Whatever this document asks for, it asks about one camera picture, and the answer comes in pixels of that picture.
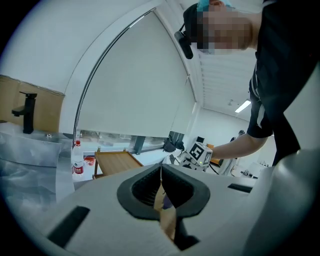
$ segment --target plastic bottle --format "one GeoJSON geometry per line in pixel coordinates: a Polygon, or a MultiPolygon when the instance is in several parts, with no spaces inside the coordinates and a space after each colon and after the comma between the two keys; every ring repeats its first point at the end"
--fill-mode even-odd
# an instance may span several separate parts
{"type": "Polygon", "coordinates": [[[84,153],[80,147],[80,140],[75,142],[75,146],[72,150],[72,173],[82,175],[84,173],[84,153]]]}

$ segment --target white ceiling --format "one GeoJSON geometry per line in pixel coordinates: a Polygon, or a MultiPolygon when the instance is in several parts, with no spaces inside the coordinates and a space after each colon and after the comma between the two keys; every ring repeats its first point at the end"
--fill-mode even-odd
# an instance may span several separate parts
{"type": "MultiPolygon", "coordinates": [[[[166,0],[175,14],[183,12],[197,0],[166,0]]],[[[258,13],[262,0],[230,0],[233,7],[243,12],[258,13]]],[[[196,86],[203,93],[203,108],[222,112],[249,121],[251,107],[240,113],[235,110],[249,98],[249,81],[256,57],[253,49],[228,55],[203,55],[193,52],[199,76],[196,86]]]]}

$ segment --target forearm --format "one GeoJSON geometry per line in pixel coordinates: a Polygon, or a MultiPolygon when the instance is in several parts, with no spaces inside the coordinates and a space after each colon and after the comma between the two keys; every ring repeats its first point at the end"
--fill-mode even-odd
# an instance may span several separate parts
{"type": "Polygon", "coordinates": [[[254,138],[247,133],[237,139],[212,149],[213,159],[230,159],[248,156],[259,150],[267,138],[254,138]]]}

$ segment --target blue hair net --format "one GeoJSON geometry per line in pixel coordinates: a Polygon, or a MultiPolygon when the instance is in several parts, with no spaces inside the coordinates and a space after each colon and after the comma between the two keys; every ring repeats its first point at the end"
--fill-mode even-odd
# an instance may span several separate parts
{"type": "MultiPolygon", "coordinates": [[[[220,1],[223,2],[224,5],[232,7],[232,5],[229,2],[229,0],[220,0],[220,1]]],[[[196,10],[198,12],[203,12],[204,10],[207,9],[208,5],[209,5],[209,0],[200,0],[198,2],[198,5],[196,6],[196,10]]]]}

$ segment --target ear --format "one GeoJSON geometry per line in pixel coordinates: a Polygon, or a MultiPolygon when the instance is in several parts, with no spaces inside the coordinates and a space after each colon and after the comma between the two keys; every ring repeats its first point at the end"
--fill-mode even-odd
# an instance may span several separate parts
{"type": "Polygon", "coordinates": [[[225,3],[220,0],[209,0],[209,5],[211,6],[225,6],[225,3]]]}

